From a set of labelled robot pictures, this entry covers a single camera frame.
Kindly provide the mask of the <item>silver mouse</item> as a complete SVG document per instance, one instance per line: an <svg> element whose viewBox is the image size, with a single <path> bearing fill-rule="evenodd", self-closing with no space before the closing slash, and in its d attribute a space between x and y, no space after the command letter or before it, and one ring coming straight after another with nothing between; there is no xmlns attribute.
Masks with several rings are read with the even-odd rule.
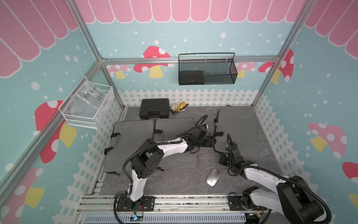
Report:
<svg viewBox="0 0 358 224"><path fill-rule="evenodd" d="M221 177L221 172L218 169L212 169L206 179L206 182L209 186L213 187L217 184L220 177Z"/></svg>

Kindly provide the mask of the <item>grey laptop bag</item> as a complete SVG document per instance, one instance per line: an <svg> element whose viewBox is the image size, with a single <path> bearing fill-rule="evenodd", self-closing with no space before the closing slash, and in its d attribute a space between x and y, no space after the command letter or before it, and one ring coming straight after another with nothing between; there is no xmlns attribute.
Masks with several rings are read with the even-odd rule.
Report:
<svg viewBox="0 0 358 224"><path fill-rule="evenodd" d="M155 122L154 141L170 141L177 135L193 128L195 121L192 118L158 119ZM193 169L199 165L198 155L182 153L163 158L158 167L165 169Z"/></svg>
<svg viewBox="0 0 358 224"><path fill-rule="evenodd" d="M245 160L258 161L257 122L254 115L221 109L214 123L216 143L213 148L216 153L226 153L227 134L230 134Z"/></svg>
<svg viewBox="0 0 358 224"><path fill-rule="evenodd" d="M105 149L103 170L105 173L123 174L125 161L134 154L140 146L153 137L154 121L123 121L117 122L111 135L110 143Z"/></svg>

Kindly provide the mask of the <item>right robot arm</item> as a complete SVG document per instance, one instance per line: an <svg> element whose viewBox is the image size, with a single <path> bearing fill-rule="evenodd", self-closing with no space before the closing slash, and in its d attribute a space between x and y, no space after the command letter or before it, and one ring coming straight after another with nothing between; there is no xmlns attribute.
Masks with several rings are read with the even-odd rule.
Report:
<svg viewBox="0 0 358 224"><path fill-rule="evenodd" d="M231 137L227 138L221 163L228 166L230 176L241 176L267 188L262 190L254 186L243 191L241 201L244 209L265 207L284 215L292 224L329 224L332 221L329 206L302 177L280 175L244 160Z"/></svg>

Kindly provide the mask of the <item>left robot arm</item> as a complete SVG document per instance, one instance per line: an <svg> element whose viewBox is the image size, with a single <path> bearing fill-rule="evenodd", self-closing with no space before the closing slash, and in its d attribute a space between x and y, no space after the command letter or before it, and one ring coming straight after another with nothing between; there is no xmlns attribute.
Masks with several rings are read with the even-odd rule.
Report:
<svg viewBox="0 0 358 224"><path fill-rule="evenodd" d="M122 172L130 183L126 193L116 194L116 211L137 211L144 206L144 187L147 178L154 173L163 158L182 153L192 154L196 147L207 147L211 144L214 143L210 140L208 125L205 123L195 125L171 141L146 140L122 166Z"/></svg>

